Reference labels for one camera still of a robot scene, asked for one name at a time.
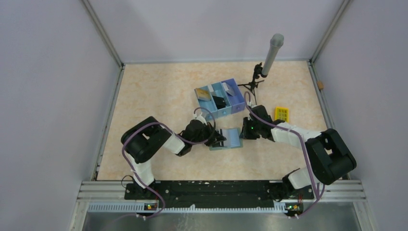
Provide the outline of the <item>green leather card holder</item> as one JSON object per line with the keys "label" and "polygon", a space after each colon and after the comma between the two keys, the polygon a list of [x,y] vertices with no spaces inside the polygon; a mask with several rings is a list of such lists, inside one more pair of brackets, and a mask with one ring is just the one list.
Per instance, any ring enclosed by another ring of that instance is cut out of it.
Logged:
{"label": "green leather card holder", "polygon": [[243,141],[240,138],[241,130],[239,128],[220,128],[217,133],[225,139],[219,143],[209,146],[210,151],[237,149],[243,147]]}

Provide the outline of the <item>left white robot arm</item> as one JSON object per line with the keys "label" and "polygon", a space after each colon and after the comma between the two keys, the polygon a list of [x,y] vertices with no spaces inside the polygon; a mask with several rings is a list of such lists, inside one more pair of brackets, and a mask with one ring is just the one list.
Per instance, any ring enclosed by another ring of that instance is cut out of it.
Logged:
{"label": "left white robot arm", "polygon": [[209,147],[226,140],[202,115],[195,115],[178,134],[150,116],[126,131],[120,141],[124,157],[133,172],[133,180],[137,184],[136,193],[141,198],[148,199],[154,193],[151,159],[161,148],[177,156],[184,156],[191,151],[193,145],[204,144]]}

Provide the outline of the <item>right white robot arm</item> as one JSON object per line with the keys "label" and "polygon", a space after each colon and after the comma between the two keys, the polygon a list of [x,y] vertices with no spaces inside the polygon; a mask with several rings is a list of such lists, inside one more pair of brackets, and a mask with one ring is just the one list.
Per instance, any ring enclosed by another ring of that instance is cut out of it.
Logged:
{"label": "right white robot arm", "polygon": [[298,168],[282,178],[272,190],[273,199],[295,198],[302,188],[330,185],[357,167],[357,162],[337,130],[312,131],[293,126],[284,120],[272,120],[264,106],[249,107],[243,118],[240,138],[263,138],[298,148],[303,152],[306,167]]}

